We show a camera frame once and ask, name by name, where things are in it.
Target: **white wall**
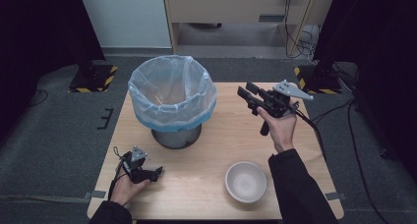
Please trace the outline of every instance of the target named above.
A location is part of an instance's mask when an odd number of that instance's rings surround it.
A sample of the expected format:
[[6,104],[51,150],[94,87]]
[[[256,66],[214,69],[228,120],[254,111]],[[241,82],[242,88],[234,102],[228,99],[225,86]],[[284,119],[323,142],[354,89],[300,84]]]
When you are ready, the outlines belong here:
[[171,48],[163,0],[83,0],[101,47]]

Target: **white bowl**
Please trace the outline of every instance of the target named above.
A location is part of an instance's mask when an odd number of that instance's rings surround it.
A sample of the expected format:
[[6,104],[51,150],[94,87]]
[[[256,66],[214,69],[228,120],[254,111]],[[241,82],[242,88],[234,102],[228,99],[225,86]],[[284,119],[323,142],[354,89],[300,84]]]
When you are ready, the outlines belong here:
[[245,203],[258,201],[267,190],[267,177],[251,162],[233,164],[226,173],[225,183],[230,195]]

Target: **yellow and black hazard tape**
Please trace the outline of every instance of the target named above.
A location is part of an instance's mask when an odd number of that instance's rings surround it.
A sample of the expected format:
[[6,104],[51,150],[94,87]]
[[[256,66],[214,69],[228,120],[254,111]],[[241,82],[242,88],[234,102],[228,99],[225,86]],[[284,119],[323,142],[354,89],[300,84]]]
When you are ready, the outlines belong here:
[[102,92],[102,91],[107,91],[108,88],[110,87],[111,82],[114,79],[114,75],[116,74],[116,70],[118,67],[113,66],[108,74],[108,76],[105,79],[105,82],[103,85],[100,85],[98,87],[84,87],[84,86],[80,86],[80,87],[74,87],[74,88],[69,88],[68,92],[80,92],[80,93],[88,93],[88,92]]
[[300,83],[300,89],[307,93],[326,93],[326,94],[341,93],[341,90],[334,90],[334,89],[328,89],[328,88],[319,88],[316,90],[306,89],[306,81],[301,75],[300,69],[297,67],[294,69],[294,72],[295,72],[295,76],[297,76],[298,83]]

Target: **trash can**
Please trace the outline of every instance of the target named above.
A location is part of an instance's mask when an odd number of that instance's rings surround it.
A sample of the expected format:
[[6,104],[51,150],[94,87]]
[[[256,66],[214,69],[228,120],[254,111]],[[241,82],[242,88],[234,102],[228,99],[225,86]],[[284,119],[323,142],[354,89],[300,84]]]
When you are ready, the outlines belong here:
[[190,56],[147,60],[128,85],[136,117],[168,148],[184,148],[199,138],[217,98],[209,72]]

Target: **hand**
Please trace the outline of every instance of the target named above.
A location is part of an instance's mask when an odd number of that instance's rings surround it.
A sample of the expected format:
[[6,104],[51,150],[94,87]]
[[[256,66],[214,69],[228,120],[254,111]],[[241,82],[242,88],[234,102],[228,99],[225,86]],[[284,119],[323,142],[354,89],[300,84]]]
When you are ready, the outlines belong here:
[[258,107],[259,115],[268,123],[270,137],[278,153],[294,148],[292,138],[294,136],[295,124],[297,117],[295,114],[287,114],[281,118],[273,118],[262,107]]
[[114,186],[110,201],[117,202],[122,206],[126,205],[134,196],[136,196],[150,183],[150,180],[144,180],[139,184],[133,184],[123,168],[120,168],[119,177],[120,179]]

